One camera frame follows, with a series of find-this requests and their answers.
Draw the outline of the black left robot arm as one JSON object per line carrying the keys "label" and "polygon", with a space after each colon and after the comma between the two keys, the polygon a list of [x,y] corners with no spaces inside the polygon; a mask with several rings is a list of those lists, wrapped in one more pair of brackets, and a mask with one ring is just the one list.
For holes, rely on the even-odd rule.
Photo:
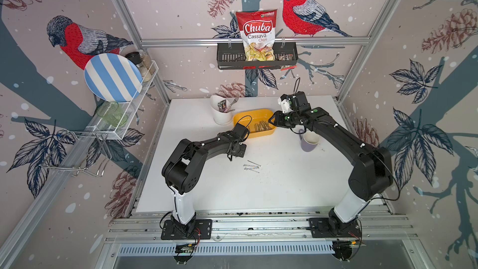
{"label": "black left robot arm", "polygon": [[188,197],[199,182],[206,161],[219,155],[226,155],[229,160],[245,155],[245,140],[250,130],[237,124],[227,132],[204,141],[182,139],[162,169],[167,187],[173,192],[173,219],[183,226],[195,221],[196,212],[193,201]]}

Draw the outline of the yellow plastic storage box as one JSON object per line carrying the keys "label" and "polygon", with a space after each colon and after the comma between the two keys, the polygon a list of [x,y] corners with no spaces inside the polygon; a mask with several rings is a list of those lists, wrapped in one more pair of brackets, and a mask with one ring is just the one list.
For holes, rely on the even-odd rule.
{"label": "yellow plastic storage box", "polygon": [[240,123],[250,131],[249,138],[258,138],[272,135],[276,127],[269,123],[274,113],[269,109],[250,110],[241,112],[233,117],[234,125]]}

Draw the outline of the purple ceramic mug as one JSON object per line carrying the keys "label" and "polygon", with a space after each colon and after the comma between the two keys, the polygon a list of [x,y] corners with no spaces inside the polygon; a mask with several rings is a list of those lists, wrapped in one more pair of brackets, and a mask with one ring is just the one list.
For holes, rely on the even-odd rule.
{"label": "purple ceramic mug", "polygon": [[321,141],[321,137],[317,133],[304,129],[299,130],[299,138],[301,149],[306,153],[312,152]]}

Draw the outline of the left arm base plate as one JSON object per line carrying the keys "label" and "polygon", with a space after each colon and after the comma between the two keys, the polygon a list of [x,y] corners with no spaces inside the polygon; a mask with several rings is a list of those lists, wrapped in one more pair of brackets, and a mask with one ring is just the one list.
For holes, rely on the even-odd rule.
{"label": "left arm base plate", "polygon": [[209,240],[212,232],[212,220],[196,219],[187,224],[181,224],[172,215],[164,221],[161,240]]}

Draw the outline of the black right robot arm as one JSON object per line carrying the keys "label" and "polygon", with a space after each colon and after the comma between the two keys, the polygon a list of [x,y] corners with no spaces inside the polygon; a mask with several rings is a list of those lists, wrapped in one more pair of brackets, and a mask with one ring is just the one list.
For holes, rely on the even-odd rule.
{"label": "black right robot arm", "polygon": [[325,109],[312,108],[304,92],[282,95],[281,107],[268,120],[275,127],[292,130],[302,126],[338,149],[353,166],[348,179],[349,190],[329,212],[329,226],[339,229],[350,225],[369,202],[394,183],[391,154],[387,148],[376,148],[346,130]]}

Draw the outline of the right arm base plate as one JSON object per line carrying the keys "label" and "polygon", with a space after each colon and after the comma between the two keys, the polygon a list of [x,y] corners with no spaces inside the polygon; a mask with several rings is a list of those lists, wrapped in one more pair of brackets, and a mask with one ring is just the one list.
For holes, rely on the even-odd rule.
{"label": "right arm base plate", "polygon": [[348,223],[342,222],[335,214],[334,209],[329,211],[328,217],[313,217],[308,219],[309,230],[315,239],[325,238],[360,238],[362,228],[357,218]]}

